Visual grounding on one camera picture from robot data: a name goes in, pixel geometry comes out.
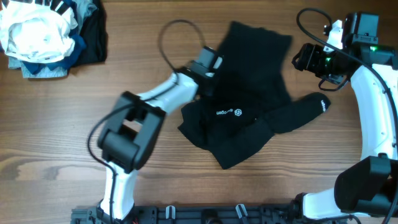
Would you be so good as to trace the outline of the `black t-shirt with logo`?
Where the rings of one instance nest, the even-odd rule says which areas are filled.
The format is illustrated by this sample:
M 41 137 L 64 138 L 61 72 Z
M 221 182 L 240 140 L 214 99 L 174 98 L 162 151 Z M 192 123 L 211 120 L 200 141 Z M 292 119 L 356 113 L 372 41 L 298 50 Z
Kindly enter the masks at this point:
M 298 129 L 330 107 L 329 98 L 319 92 L 291 99 L 282 77 L 291 43 L 290 35 L 231 22 L 218 46 L 223 63 L 214 94 L 181 109 L 179 131 L 211 152 L 222 169 L 245 161 L 274 135 Z

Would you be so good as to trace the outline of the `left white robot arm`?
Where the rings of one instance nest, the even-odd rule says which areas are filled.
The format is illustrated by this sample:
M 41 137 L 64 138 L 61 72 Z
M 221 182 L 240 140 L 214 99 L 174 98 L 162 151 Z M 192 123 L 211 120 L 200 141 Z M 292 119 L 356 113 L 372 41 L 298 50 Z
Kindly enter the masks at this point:
M 137 174 L 150 158 L 166 117 L 196 96 L 213 93 L 217 82 L 215 68 L 182 67 L 147 92 L 120 95 L 113 110 L 96 124 L 102 129 L 98 161 L 106 168 L 104 197 L 97 208 L 100 222 L 130 219 Z

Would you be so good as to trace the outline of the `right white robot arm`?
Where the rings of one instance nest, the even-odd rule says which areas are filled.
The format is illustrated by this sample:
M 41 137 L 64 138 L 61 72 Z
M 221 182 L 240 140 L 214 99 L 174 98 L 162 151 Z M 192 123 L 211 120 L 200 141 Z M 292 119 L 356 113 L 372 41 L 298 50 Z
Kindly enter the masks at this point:
M 397 54 L 369 43 L 338 51 L 304 44 L 292 63 L 323 81 L 347 77 L 356 95 L 362 132 L 358 163 L 342 172 L 333 188 L 301 196 L 300 213 L 309 220 L 349 215 L 397 216 Z

